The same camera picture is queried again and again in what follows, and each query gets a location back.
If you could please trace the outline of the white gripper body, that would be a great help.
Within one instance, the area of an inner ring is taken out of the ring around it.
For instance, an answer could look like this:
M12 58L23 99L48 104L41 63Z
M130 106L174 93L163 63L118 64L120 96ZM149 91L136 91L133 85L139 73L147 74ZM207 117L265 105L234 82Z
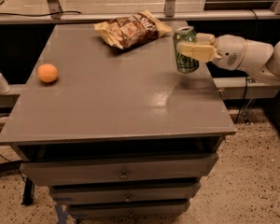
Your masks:
M245 54L245 39L235 35L222 35L216 38L217 57L214 65L226 70L236 70Z

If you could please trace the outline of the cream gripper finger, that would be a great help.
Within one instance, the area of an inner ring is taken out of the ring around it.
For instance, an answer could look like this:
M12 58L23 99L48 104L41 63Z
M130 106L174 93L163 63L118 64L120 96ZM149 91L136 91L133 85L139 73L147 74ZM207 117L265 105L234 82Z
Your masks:
M205 33L196 34L196 42L198 44L212 45L215 42L215 40L216 40L215 36L211 34L205 34Z
M191 42L179 42L176 45L178 53L190 57L200 62L211 62L214 59L220 59L217 49L212 45L204 45Z

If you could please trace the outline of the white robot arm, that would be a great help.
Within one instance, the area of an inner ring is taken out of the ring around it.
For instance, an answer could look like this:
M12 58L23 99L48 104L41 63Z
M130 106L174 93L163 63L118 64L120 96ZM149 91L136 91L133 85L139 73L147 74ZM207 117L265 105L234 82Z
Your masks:
M260 83L280 84L280 41L275 45L236 35L197 34L195 42L180 41L178 53L225 70L239 70Z

